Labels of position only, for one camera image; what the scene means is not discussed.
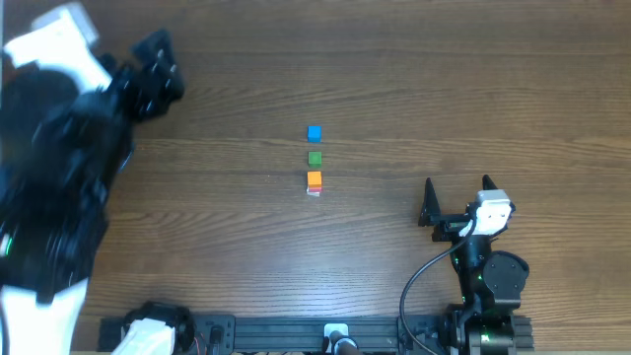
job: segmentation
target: table top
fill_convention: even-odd
[[[61,1],[8,0],[5,39]],[[137,127],[75,348],[146,300],[237,316],[397,314],[445,249],[424,179],[460,213],[489,174],[517,206],[494,249],[530,265],[537,349],[631,347],[631,4],[84,1],[99,51],[160,28],[187,82]],[[322,127],[322,143],[307,127]],[[323,193],[305,194],[308,152]],[[411,314],[460,299],[447,261]]]

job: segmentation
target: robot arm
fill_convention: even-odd
[[[105,68],[94,57],[98,34],[78,3],[41,16],[32,30],[4,48],[16,68],[34,62],[39,70],[19,75],[2,92],[3,355],[69,352],[107,227],[113,179],[133,151],[133,125],[166,113],[184,91],[164,31],[132,49],[142,65],[136,70],[116,69],[110,57]],[[134,326],[123,346],[131,350],[119,353],[171,354],[173,328],[159,327]],[[151,344],[142,341],[148,328]],[[151,350],[157,344],[167,350]]]

